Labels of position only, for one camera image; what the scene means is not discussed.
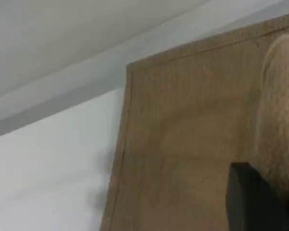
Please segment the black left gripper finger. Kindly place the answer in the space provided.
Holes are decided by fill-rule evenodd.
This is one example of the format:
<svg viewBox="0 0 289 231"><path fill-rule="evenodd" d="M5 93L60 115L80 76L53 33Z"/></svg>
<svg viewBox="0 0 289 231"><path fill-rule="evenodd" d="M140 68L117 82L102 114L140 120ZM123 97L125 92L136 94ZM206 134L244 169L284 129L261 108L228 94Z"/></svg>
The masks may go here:
<svg viewBox="0 0 289 231"><path fill-rule="evenodd" d="M231 231L289 231L289 204L247 162L233 162L227 183L227 220Z"/></svg>

